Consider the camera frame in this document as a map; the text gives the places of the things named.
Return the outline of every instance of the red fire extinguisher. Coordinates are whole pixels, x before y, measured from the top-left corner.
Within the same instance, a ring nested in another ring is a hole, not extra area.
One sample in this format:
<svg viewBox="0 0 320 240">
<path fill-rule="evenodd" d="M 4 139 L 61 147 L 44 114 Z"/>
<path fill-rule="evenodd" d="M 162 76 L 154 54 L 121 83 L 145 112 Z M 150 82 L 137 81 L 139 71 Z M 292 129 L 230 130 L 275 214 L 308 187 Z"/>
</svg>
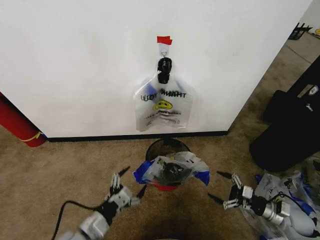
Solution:
<svg viewBox="0 0 320 240">
<path fill-rule="evenodd" d="M 0 124 L 30 147 L 43 144 L 47 138 L 0 92 Z"/>
</svg>

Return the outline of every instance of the white plastic bag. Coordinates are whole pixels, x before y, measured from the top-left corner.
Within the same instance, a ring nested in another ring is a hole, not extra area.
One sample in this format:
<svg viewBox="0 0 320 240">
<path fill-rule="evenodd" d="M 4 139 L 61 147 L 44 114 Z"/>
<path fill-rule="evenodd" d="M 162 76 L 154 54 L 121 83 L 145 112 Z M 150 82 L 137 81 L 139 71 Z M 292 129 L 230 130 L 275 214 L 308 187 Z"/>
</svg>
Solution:
<svg viewBox="0 0 320 240">
<path fill-rule="evenodd" d="M 189 177 L 196 177 L 206 185 L 210 181 L 209 167 L 189 151 L 157 156 L 152 161 L 145 161 L 133 175 L 140 184 L 156 186 L 178 186 Z"/>
<path fill-rule="evenodd" d="M 136 129 L 145 131 L 154 125 L 186 128 L 193 103 L 188 87 L 170 74 L 166 84 L 158 73 L 134 94 Z"/>
<path fill-rule="evenodd" d="M 317 218 L 320 220 L 319 212 L 315 210 L 315 205 L 308 195 L 306 186 L 303 183 L 303 176 L 300 172 L 280 179 L 271 174 L 264 174 L 256 187 L 254 194 L 264 197 L 269 200 L 279 192 L 291 196 L 311 219 Z M 290 204 L 291 212 L 301 211 L 299 207 L 290 199 L 281 198 L 282 201 Z M 245 219 L 252 225 L 259 233 L 261 233 L 268 240 L 311 240 L 318 238 L 305 237 L 299 234 L 293 227 L 290 217 L 285 217 L 280 225 L 275 225 L 267 221 L 262 216 L 257 216 L 252 210 L 241 209 Z"/>
</svg>

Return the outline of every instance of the trash can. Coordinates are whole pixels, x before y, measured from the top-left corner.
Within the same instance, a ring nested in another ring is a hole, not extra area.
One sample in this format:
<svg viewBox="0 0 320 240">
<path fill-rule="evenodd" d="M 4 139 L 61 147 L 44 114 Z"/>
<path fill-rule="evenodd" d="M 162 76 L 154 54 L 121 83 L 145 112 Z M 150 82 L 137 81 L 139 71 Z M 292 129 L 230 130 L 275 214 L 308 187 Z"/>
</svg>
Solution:
<svg viewBox="0 0 320 240">
<path fill-rule="evenodd" d="M 145 154 L 146 161 L 152 161 L 158 156 L 166 156 L 178 152 L 191 152 L 187 145 L 173 138 L 162 138 L 152 143 Z"/>
</svg>

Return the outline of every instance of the blue and white plastic bag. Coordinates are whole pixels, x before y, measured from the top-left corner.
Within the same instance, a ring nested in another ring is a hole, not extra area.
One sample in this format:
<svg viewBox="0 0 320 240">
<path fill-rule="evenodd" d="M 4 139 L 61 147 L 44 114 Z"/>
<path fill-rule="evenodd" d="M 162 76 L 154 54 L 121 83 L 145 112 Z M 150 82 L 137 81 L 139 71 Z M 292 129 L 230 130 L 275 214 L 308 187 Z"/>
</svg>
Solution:
<svg viewBox="0 0 320 240">
<path fill-rule="evenodd" d="M 156 186 L 178 186 L 190 177 L 200 179 L 205 185 L 210 181 L 207 164 L 189 151 L 158 156 L 152 161 L 145 161 L 133 175 L 139 184 Z"/>
</svg>

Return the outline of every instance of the crumpled plastic bag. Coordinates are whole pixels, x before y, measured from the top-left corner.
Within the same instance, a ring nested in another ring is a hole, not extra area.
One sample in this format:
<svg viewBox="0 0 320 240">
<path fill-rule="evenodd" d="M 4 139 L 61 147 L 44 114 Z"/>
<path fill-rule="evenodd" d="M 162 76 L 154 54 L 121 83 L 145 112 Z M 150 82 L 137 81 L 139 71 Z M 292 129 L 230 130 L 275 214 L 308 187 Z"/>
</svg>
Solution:
<svg viewBox="0 0 320 240">
<path fill-rule="evenodd" d="M 282 179 L 266 173 L 260 180 L 254 191 L 254 194 L 269 200 L 279 192 L 283 192 L 284 194 L 291 196 L 297 203 L 299 203 L 299 205 L 309 215 L 310 218 L 317 218 L 320 220 L 319 212 L 316 210 L 316 206 L 309 196 L 308 189 L 309 185 L 304 183 L 304 176 L 300 172 Z M 292 210 L 298 209 L 300 211 L 293 201 L 287 199 L 286 197 L 281 198 L 281 200 L 290 204 Z M 249 224 L 267 240 L 318 239 L 298 234 L 291 226 L 290 217 L 285 217 L 284 221 L 280 225 L 275 225 L 270 221 L 267 221 L 264 217 L 254 214 L 252 210 L 245 210 L 243 208 L 240 209 Z"/>
<path fill-rule="evenodd" d="M 133 173 L 139 184 L 152 184 L 163 191 L 172 191 L 187 178 L 196 177 L 205 185 L 209 184 L 209 167 L 194 153 L 181 151 L 157 156 L 145 161 Z"/>
</svg>

